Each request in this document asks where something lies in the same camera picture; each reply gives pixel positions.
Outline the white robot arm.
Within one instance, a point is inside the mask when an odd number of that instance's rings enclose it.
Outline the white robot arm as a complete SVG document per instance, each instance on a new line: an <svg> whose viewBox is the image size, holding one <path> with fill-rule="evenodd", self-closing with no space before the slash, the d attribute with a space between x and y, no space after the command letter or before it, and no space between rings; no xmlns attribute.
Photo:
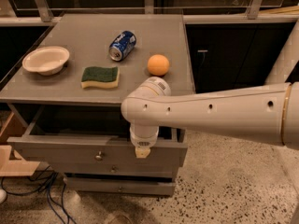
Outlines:
<svg viewBox="0 0 299 224"><path fill-rule="evenodd" d="M135 198L131 224L298 224L298 60L293 30L263 87L197 95L181 104L191 136L171 198Z"/></svg>

